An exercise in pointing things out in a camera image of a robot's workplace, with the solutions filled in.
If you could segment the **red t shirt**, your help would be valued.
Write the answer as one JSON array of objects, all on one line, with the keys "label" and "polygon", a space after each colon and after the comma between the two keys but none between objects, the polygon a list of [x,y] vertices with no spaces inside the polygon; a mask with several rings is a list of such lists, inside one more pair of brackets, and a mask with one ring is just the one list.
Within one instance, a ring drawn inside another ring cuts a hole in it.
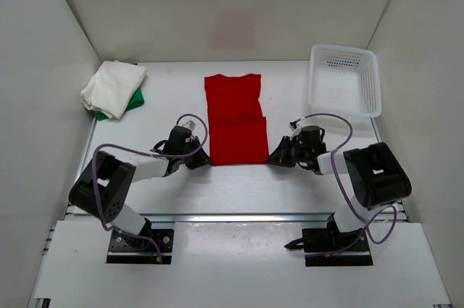
[{"label": "red t shirt", "polygon": [[213,164],[263,165],[269,148],[260,104],[261,75],[216,74],[204,79],[204,89]]}]

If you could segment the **green t shirt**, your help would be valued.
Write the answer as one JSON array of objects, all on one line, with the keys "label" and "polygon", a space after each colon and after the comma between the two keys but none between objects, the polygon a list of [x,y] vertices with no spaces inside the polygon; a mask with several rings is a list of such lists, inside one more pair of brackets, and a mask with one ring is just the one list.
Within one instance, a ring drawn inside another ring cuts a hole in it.
[{"label": "green t shirt", "polygon": [[[144,100],[144,96],[142,94],[141,88],[138,88],[134,92],[132,97],[130,98],[130,101],[128,102],[128,105],[125,108],[123,114],[125,114],[126,112],[129,112],[129,111],[131,111],[133,109],[137,109],[137,108],[141,107],[142,105],[144,105],[144,103],[145,103],[145,100]],[[108,116],[106,116],[103,112],[100,112],[100,111],[95,111],[94,115],[95,115],[95,118],[98,121],[108,119]]]}]

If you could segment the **white t shirt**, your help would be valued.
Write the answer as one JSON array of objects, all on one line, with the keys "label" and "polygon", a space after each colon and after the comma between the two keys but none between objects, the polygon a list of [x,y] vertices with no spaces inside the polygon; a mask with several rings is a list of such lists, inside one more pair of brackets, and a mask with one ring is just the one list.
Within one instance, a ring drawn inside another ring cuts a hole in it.
[{"label": "white t shirt", "polygon": [[80,92],[80,101],[87,110],[119,120],[146,74],[139,65],[105,61]]}]

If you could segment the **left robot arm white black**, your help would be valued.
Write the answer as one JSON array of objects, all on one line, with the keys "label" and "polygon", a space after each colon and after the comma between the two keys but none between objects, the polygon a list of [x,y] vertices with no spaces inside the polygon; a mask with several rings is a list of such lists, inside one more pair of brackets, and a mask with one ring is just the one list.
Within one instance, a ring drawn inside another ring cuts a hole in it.
[{"label": "left robot arm white black", "polygon": [[69,202],[122,233],[134,249],[146,249],[152,242],[152,227],[125,203],[130,186],[142,180],[167,178],[183,165],[190,170],[211,165],[212,160],[193,134],[194,128],[192,120],[175,125],[168,139],[156,144],[150,153],[136,154],[125,161],[99,150],[71,188]]}]

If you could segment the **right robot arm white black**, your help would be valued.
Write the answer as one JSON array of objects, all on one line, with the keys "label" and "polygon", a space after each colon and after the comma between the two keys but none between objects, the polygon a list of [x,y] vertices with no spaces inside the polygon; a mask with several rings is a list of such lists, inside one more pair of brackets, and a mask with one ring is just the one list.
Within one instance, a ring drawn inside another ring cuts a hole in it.
[{"label": "right robot arm white black", "polygon": [[268,165],[300,166],[316,175],[333,175],[346,205],[332,216],[335,225],[326,231],[326,243],[341,250],[352,233],[364,228],[384,207],[411,194],[409,178],[384,142],[363,149],[328,151],[325,131],[317,125],[297,126],[284,136],[266,159]]}]

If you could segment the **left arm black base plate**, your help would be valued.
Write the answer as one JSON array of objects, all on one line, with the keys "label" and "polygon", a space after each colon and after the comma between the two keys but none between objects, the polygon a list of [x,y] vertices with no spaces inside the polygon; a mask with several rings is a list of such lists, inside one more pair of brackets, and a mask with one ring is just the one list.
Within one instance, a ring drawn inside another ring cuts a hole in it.
[{"label": "left arm black base plate", "polygon": [[124,265],[170,265],[172,262],[173,241],[175,230],[173,228],[152,228],[153,243],[147,240],[124,236],[112,231],[106,263]]}]

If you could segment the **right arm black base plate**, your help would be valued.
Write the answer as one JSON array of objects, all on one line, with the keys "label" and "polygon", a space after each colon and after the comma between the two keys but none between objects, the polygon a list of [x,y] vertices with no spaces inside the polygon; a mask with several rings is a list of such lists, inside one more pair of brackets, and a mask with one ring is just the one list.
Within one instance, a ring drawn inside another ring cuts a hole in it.
[{"label": "right arm black base plate", "polygon": [[339,233],[328,228],[304,228],[302,236],[284,248],[303,250],[306,267],[373,266],[368,240],[360,230]]}]

